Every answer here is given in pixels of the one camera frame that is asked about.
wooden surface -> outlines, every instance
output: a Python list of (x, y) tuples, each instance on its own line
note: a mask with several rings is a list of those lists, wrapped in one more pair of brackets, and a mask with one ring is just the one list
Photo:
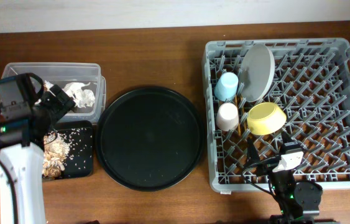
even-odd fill
[[(0, 34), (0, 77), (9, 62), (93, 62), (107, 82), (107, 105), (130, 88), (160, 85), (190, 99), (205, 118), (201, 58), (210, 40), (344, 37), (350, 22)], [(49, 223), (246, 222), (279, 214), (262, 192), (220, 195), (208, 183), (207, 156), (176, 186), (137, 192), (94, 160), (93, 175), (43, 183)], [(350, 190), (327, 190), (319, 218), (350, 223)]]

gray dish rack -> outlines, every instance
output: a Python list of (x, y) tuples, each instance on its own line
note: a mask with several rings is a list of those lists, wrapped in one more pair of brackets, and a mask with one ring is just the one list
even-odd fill
[[(213, 88), (223, 72), (241, 73), (242, 60), (255, 44), (266, 45), (274, 55), (273, 83), (263, 99), (238, 101), (240, 136), (237, 131), (221, 131), (215, 126), (220, 102)], [(281, 131), (288, 132), (304, 148), (295, 179), (313, 180), (324, 189), (350, 189), (350, 44), (346, 39), (212, 41), (206, 44), (202, 67), (210, 184), (214, 191), (230, 194), (257, 190), (241, 177), (246, 139), (254, 140), (264, 159), (278, 153)], [(251, 134), (247, 112), (261, 102), (275, 102), (283, 109), (287, 122), (282, 130), (266, 136)], [(267, 177), (257, 178), (253, 170), (245, 176), (268, 189)]]

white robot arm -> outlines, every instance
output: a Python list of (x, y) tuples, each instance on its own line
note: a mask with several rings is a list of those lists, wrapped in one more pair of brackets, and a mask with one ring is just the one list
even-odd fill
[[(40, 85), (37, 93), (30, 78)], [(0, 80), (0, 98), (1, 223), (44, 224), (44, 136), (75, 103), (57, 85), (44, 92), (33, 73)]]
[(46, 223), (41, 178), (43, 162), (44, 151), (34, 143), (1, 149), (1, 223)]

light blue cup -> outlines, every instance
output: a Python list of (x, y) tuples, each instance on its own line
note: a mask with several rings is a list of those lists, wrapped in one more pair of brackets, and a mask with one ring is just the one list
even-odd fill
[(214, 88), (214, 95), (220, 101), (233, 100), (238, 87), (238, 77), (233, 72), (226, 72), (219, 78)]

black tray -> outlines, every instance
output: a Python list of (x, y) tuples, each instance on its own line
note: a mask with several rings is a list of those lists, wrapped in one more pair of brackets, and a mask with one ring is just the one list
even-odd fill
[(105, 171), (134, 190), (173, 186), (197, 165), (204, 127), (193, 104), (162, 87), (119, 97), (101, 115), (96, 153)]
[(55, 125), (57, 133), (65, 134), (73, 139), (72, 147), (68, 153), (68, 157), (64, 161), (65, 170), (62, 171), (60, 177), (55, 179), (68, 179), (75, 177), (86, 177), (93, 171), (93, 128), (89, 121), (74, 121), (67, 123), (58, 123)]

